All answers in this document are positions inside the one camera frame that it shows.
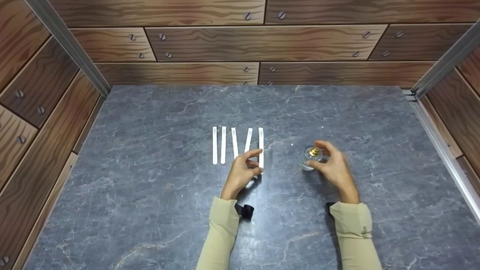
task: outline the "gold cap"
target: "gold cap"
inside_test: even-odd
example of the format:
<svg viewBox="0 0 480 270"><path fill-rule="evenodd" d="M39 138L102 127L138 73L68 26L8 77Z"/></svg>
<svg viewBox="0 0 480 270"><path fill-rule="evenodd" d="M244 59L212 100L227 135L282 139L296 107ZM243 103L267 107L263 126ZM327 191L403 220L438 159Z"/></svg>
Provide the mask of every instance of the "gold cap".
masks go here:
<svg viewBox="0 0 480 270"><path fill-rule="evenodd" d="M316 157L320 154L320 149L317 147L312 147L309 153L312 157Z"/></svg>

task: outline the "shirt cuff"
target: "shirt cuff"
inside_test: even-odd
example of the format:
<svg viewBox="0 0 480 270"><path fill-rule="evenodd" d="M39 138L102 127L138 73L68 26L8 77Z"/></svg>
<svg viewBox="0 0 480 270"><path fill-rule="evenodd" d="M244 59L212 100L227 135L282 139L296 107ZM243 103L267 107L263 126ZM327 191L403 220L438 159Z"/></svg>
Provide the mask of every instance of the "shirt cuff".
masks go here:
<svg viewBox="0 0 480 270"><path fill-rule="evenodd" d="M214 197L210 208L210 222L222 226L229 233L236 235L240 221L240 216L235 210L236 203L237 200L223 200Z"/></svg>
<svg viewBox="0 0 480 270"><path fill-rule="evenodd" d="M330 207L330 213L335 218L338 236L364 239L372 237L372 216L366 204L337 202Z"/></svg>

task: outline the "wood grain texture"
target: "wood grain texture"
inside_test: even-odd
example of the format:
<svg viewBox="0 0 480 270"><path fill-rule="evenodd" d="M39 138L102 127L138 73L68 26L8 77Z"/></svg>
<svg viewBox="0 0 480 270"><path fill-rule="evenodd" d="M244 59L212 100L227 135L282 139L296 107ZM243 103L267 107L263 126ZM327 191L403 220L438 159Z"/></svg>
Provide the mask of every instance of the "wood grain texture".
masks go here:
<svg viewBox="0 0 480 270"><path fill-rule="evenodd" d="M49 35L23 0L0 0L0 93Z"/></svg>
<svg viewBox="0 0 480 270"><path fill-rule="evenodd" d="M435 110L433 105L430 103L430 100L428 99L428 97L427 96L423 97L422 99L420 99L420 102L423 104L423 106L427 110L428 114L430 115L430 118L433 120L433 123L435 124L438 131L440 132L440 135L442 136L444 141L447 143L447 146L452 152L453 156L455 158L458 158L461 155L463 155L462 150L460 150L460 147L458 147L458 144L456 144L455 139L453 139L452 135L450 134L444 122L438 115L437 111Z"/></svg>
<svg viewBox="0 0 480 270"><path fill-rule="evenodd" d="M37 129L0 106L0 190L28 149ZM24 143L17 141L25 138Z"/></svg>
<svg viewBox="0 0 480 270"><path fill-rule="evenodd" d="M467 176L468 180L472 184L473 188L477 192L477 194L480 196L480 178L479 176L473 171L472 166L470 165L470 162L467 160L465 156L461 156L456 159L458 164L460 164L460 167L462 167L463 172Z"/></svg>
<svg viewBox="0 0 480 270"><path fill-rule="evenodd" d="M38 216L37 220L35 221L35 225L33 226L32 231L30 232L27 241L25 242L25 245L23 246L17 261L13 265L12 269L13 270L22 270L24 267L25 262L28 259L28 255L30 254L30 251L32 250L33 246L35 245L36 239L40 235L40 232L43 229L43 226L45 222L47 221L50 212L52 211L59 195L60 192L67 181L68 176L70 175L70 171L72 170L73 165L77 161L77 155L75 153L71 153L70 156L68 157L67 163L63 166L63 169L61 170L60 176L58 177L57 181L55 182L55 185L53 186L52 191L50 192L50 195L47 198L47 201L45 202L45 205L42 208L42 211L40 212L40 215Z"/></svg>
<svg viewBox="0 0 480 270"><path fill-rule="evenodd" d="M36 127L41 127L78 71L54 38L37 52L0 95L0 102ZM16 90L24 93L22 98Z"/></svg>
<svg viewBox="0 0 480 270"><path fill-rule="evenodd" d="M84 129L82 130L82 133L80 134L80 137L78 137L78 140L75 143L75 146L73 147L74 153L78 154L80 152L80 149L84 145L84 141L87 138L88 133L90 133L90 129L92 128L93 123L95 122L96 116L98 115L98 112L102 108L104 101L105 99L103 97L98 98L95 108L93 109L92 113L90 114L90 117L88 118L87 124L85 125Z"/></svg>
<svg viewBox="0 0 480 270"><path fill-rule="evenodd" d="M480 95L480 46L460 63L458 69Z"/></svg>
<svg viewBox="0 0 480 270"><path fill-rule="evenodd" d="M285 12L284 19L278 17ZM267 24L475 22L478 0L268 0Z"/></svg>
<svg viewBox="0 0 480 270"><path fill-rule="evenodd" d="M11 261L27 241L98 97L79 73L0 193L0 254Z"/></svg>
<svg viewBox="0 0 480 270"><path fill-rule="evenodd" d="M94 62L156 61L143 28L86 28L71 31ZM130 35L134 35L134 40L130 39Z"/></svg>
<svg viewBox="0 0 480 270"><path fill-rule="evenodd" d="M256 85L258 66L254 62L97 64L110 85Z"/></svg>
<svg viewBox="0 0 480 270"><path fill-rule="evenodd" d="M262 62L259 84L412 87L433 65L424 62Z"/></svg>
<svg viewBox="0 0 480 270"><path fill-rule="evenodd" d="M427 97L473 170L480 173L480 98L455 69Z"/></svg>
<svg viewBox="0 0 480 270"><path fill-rule="evenodd" d="M50 0L69 27L262 24L265 0ZM245 13L251 19L245 20Z"/></svg>
<svg viewBox="0 0 480 270"><path fill-rule="evenodd" d="M365 60L385 25L147 28L158 61ZM368 38L362 35L370 31ZM159 35L166 35L161 40Z"/></svg>
<svg viewBox="0 0 480 270"><path fill-rule="evenodd" d="M369 60L438 60L471 26L390 25Z"/></svg>

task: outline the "hand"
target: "hand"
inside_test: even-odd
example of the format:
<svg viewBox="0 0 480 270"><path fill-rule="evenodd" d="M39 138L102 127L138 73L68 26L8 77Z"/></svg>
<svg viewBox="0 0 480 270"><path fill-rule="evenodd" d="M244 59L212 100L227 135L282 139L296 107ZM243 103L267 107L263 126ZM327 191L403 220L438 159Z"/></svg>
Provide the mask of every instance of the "hand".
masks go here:
<svg viewBox="0 0 480 270"><path fill-rule="evenodd" d="M330 159L327 163L309 160L307 165L319 170L328 181L339 189L342 202L360 203L360 197L353 183L345 155L329 142L315 141L314 143L324 155L330 156Z"/></svg>
<svg viewBox="0 0 480 270"><path fill-rule="evenodd" d="M249 158L258 157L262 149L250 150L242 155L239 155L232 163L230 173L228 174L227 181L223 187L221 199L234 200L237 198L238 193L244 187L248 185L250 180L261 174L264 170L259 168L259 164L256 161Z"/></svg>

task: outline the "person's left hand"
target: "person's left hand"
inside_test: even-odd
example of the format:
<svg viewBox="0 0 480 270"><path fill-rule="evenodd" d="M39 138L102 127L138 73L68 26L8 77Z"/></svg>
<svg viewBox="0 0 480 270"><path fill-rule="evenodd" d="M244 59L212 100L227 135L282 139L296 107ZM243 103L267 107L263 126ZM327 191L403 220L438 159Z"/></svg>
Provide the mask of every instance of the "person's left hand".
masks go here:
<svg viewBox="0 0 480 270"><path fill-rule="evenodd" d="M238 193L244 187L248 185L250 180L261 174L264 170L259 168L259 164L256 161L249 158L258 157L262 149L250 150L242 155L239 155L232 163L230 173L228 174L227 181L223 187L221 199L234 200L237 198Z"/></svg>

